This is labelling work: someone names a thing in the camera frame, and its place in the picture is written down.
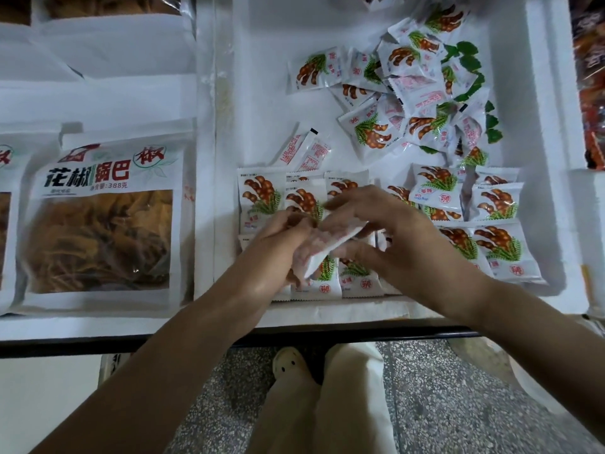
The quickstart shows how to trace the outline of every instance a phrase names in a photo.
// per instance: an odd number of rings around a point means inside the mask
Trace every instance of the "leg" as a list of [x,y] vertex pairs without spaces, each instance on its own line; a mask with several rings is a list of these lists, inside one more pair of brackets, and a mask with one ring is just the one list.
[[246,453],[310,453],[320,386],[293,347],[280,350],[273,363],[276,381],[268,391]]
[[326,355],[314,452],[395,453],[382,355],[373,343],[338,344]]

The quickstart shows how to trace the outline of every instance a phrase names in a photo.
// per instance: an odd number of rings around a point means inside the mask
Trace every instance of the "terrazzo floor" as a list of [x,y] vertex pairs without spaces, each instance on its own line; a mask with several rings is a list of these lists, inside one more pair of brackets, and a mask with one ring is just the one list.
[[[385,357],[387,404],[401,453],[605,453],[571,416],[552,415],[528,397],[505,360],[488,357],[475,341],[480,339],[452,346],[442,340],[377,343]],[[299,347],[317,382],[328,348]],[[244,452],[274,381],[275,353],[272,348],[229,351],[166,453]]]

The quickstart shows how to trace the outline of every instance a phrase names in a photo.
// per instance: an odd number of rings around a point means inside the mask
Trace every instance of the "shoe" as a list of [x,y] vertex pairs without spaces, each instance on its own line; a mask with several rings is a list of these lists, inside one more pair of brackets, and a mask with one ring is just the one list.
[[291,369],[299,369],[304,373],[311,374],[308,370],[307,362],[298,349],[284,347],[273,358],[273,375],[277,380]]

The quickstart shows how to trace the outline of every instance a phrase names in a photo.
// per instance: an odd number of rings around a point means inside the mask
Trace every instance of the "hand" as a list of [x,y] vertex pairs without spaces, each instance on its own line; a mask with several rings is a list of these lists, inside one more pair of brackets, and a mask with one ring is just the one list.
[[307,215],[277,212],[207,294],[235,303],[250,331],[275,294],[296,282],[291,274],[292,255],[313,228]]
[[404,295],[466,324],[488,301],[493,279],[467,261],[419,210],[372,185],[345,191],[325,207],[332,212],[322,229],[357,217],[369,221],[360,236],[385,229],[393,237],[384,252],[350,240],[334,256],[373,269]]

